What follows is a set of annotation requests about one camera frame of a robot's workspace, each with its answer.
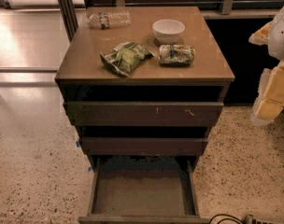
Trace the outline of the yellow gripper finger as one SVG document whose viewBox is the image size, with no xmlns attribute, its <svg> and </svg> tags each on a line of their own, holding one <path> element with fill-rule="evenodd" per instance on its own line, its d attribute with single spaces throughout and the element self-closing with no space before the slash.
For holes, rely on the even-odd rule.
<svg viewBox="0 0 284 224">
<path fill-rule="evenodd" d="M 254 126 L 268 125 L 283 109 L 284 61 L 281 61 L 273 69 L 263 69 L 250 120 Z"/>
<path fill-rule="evenodd" d="M 268 44 L 268 36 L 269 36 L 269 29 L 271 27 L 272 22 L 266 23 L 262 28 L 257 30 L 255 33 L 253 33 L 249 39 L 248 42 L 254 45 L 267 45 Z"/>
</svg>

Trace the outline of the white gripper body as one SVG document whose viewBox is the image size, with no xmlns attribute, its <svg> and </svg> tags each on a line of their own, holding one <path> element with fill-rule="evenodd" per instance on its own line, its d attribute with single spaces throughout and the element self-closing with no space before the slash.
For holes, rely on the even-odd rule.
<svg viewBox="0 0 284 224">
<path fill-rule="evenodd" d="M 269 55 L 284 61 L 284 6 L 272 20 L 268 35 Z"/>
</svg>

